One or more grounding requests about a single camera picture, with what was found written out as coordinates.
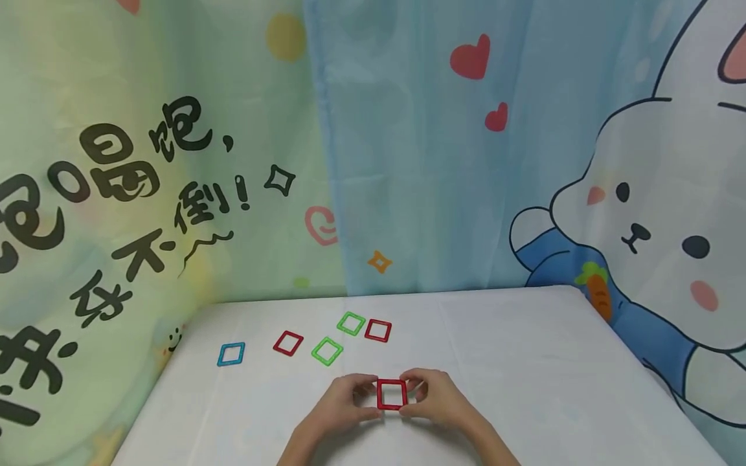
rabbit nose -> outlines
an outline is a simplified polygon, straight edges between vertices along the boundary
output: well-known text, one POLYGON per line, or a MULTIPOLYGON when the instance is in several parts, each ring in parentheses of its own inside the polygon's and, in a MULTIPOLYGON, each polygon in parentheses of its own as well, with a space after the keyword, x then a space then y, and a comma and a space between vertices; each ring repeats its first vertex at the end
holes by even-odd
POLYGON ((643 227, 639 223, 632 224, 632 234, 637 236, 642 241, 647 241, 651 238, 651 232, 647 228, 643 227))

hand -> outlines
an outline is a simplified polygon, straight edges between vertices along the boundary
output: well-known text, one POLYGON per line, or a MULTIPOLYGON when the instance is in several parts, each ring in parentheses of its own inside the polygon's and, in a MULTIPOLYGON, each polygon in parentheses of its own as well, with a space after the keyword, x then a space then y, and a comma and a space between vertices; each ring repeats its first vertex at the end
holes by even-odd
POLYGON ((355 397, 375 393, 373 382, 376 380, 377 376, 367 374, 337 377, 304 422, 318 429, 321 435, 327 435, 350 429, 363 421, 380 418, 378 409, 360 408, 354 403, 355 397))
POLYGON ((399 409, 399 414, 406 418, 425 418, 442 426, 463 429, 475 417, 480 417, 451 377, 443 371, 409 369, 399 379, 407 381, 407 392, 417 389, 417 403, 399 409))

carrot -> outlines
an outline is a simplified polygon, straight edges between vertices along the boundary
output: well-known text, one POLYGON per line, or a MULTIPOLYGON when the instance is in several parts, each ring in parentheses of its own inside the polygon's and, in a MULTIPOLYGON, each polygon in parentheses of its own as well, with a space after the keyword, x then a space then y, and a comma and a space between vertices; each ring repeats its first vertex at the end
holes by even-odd
POLYGON ((595 262, 583 264, 583 273, 575 279, 576 284, 586 286, 591 305, 606 322, 610 322, 612 317, 611 296, 606 284, 608 279, 606 269, 595 262))

white tablecloth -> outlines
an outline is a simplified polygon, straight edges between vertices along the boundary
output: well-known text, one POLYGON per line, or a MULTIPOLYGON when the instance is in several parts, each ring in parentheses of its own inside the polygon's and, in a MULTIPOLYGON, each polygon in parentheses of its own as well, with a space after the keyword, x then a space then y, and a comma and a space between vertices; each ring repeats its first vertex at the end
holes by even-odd
MULTIPOLYGON (((551 287, 212 306, 114 466, 274 465, 334 377, 411 367, 447 371, 524 466, 724 464, 581 293, 551 287), (338 330, 347 311, 391 322, 389 341, 338 330), (304 337, 293 357, 272 349, 285 330, 304 337), (344 347, 330 367, 310 355, 325 336, 344 347), (243 362, 218 367, 221 346, 241 341, 243 362)), ((314 464, 474 465, 472 455, 458 435, 387 412, 329 439, 314 464)))

rabbit eye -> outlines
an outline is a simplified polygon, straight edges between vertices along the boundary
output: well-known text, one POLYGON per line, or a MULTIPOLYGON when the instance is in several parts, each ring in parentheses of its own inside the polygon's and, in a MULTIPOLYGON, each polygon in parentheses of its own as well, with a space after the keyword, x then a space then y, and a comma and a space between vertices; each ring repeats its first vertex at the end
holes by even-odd
POLYGON ((709 254, 709 241, 703 236, 690 236, 681 243, 681 248, 695 259, 703 259, 709 254))
POLYGON ((616 197, 622 202, 627 202, 630 199, 630 185, 619 183, 616 186, 616 197))

